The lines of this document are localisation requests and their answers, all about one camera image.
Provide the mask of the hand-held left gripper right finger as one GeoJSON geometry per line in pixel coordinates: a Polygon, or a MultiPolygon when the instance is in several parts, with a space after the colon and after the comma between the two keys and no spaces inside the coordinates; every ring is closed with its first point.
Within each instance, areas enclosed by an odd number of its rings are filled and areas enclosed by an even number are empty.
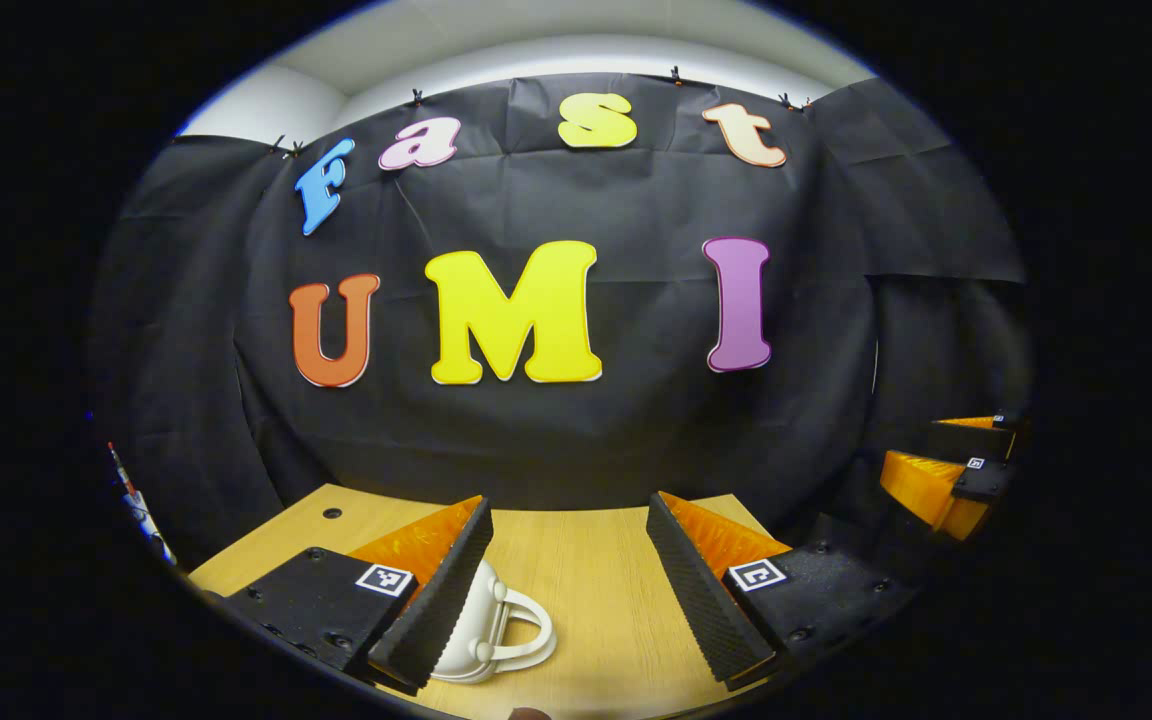
{"type": "Polygon", "coordinates": [[[684,498],[650,497],[646,533],[710,673],[730,691],[799,674],[904,609],[916,588],[823,516],[788,546],[684,498]]]}

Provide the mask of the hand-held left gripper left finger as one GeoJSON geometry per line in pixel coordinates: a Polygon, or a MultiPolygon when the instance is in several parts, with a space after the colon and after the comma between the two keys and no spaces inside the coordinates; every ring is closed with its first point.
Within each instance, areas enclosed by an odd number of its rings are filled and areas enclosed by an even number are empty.
{"type": "Polygon", "coordinates": [[[419,694],[465,606],[493,537],[484,497],[442,506],[379,495],[310,495],[198,568],[198,588],[238,628],[347,685],[419,694]],[[452,516],[429,573],[355,551],[394,530],[452,516]]]}

